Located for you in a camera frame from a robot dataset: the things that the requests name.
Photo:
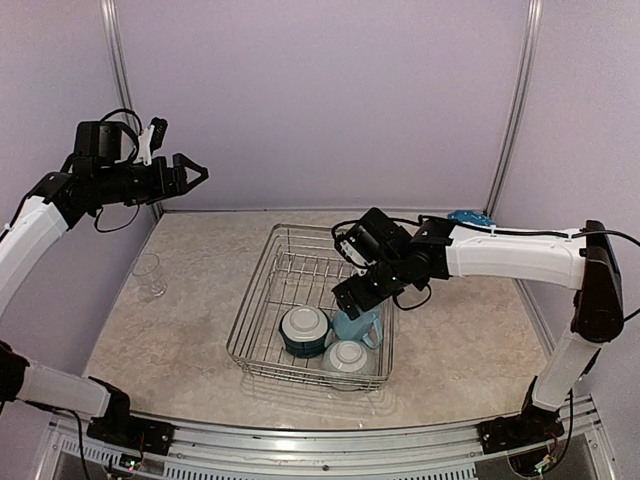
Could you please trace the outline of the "light blue faceted mug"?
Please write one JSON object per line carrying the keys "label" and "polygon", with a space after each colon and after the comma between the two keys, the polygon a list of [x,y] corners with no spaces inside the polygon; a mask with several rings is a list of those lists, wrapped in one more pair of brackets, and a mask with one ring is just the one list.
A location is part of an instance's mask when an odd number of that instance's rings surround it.
{"label": "light blue faceted mug", "polygon": [[378,348],[383,339],[380,307],[362,312],[354,320],[344,311],[338,311],[331,325],[339,340],[363,342],[370,349]]}

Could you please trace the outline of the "clear drinking glass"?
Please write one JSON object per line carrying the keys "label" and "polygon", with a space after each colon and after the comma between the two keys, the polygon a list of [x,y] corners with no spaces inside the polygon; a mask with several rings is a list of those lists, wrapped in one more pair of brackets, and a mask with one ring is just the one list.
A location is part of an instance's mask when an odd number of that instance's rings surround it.
{"label": "clear drinking glass", "polygon": [[131,274],[139,285],[139,294],[144,300],[163,296],[167,282],[163,275],[160,258],[154,253],[143,253],[135,261]]}

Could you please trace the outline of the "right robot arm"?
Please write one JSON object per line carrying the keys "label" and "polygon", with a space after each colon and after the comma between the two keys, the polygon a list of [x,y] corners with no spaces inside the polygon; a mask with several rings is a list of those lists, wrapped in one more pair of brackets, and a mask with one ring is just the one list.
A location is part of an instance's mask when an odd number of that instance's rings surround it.
{"label": "right robot arm", "polygon": [[531,230],[420,215],[414,220],[372,207],[335,224],[336,251],[356,272],[333,295],[351,320],[387,300],[397,302],[408,287],[419,291],[433,280],[495,277],[564,289],[570,318],[543,369],[528,386],[520,411],[478,424],[485,452],[498,452],[559,438],[560,410],[573,388],[596,363],[603,347],[638,316],[623,306],[620,267],[610,242],[632,236],[588,220],[579,228]]}

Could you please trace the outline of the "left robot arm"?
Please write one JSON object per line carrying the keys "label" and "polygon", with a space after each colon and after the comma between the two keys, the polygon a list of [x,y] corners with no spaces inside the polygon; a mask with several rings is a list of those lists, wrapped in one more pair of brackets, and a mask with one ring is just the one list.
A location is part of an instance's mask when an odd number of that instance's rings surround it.
{"label": "left robot arm", "polygon": [[[7,307],[47,251],[86,215],[107,205],[152,205],[180,197],[209,177],[206,167],[177,153],[154,153],[167,123],[155,118],[140,131],[110,117],[78,124],[74,148],[60,170],[46,174],[21,200],[1,233],[1,305]],[[117,402],[123,393],[96,380],[29,360],[1,345],[1,400],[100,418],[121,445],[140,434],[137,418]]]}

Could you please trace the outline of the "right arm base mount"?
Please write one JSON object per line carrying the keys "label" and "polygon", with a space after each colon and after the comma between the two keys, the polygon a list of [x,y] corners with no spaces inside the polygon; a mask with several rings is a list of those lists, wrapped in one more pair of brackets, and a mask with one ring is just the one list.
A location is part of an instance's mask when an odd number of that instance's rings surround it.
{"label": "right arm base mount", "polygon": [[514,450],[561,437],[565,433],[559,412],[540,410],[496,417],[476,426],[484,454]]}

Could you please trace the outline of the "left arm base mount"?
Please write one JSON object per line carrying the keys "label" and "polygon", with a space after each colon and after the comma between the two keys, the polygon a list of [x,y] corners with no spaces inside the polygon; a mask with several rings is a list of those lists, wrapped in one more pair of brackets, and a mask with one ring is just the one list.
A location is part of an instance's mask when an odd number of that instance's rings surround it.
{"label": "left arm base mount", "polygon": [[134,416],[127,398],[112,397],[106,412],[93,417],[87,428],[87,436],[139,453],[167,456],[175,433],[175,426],[168,422]]}

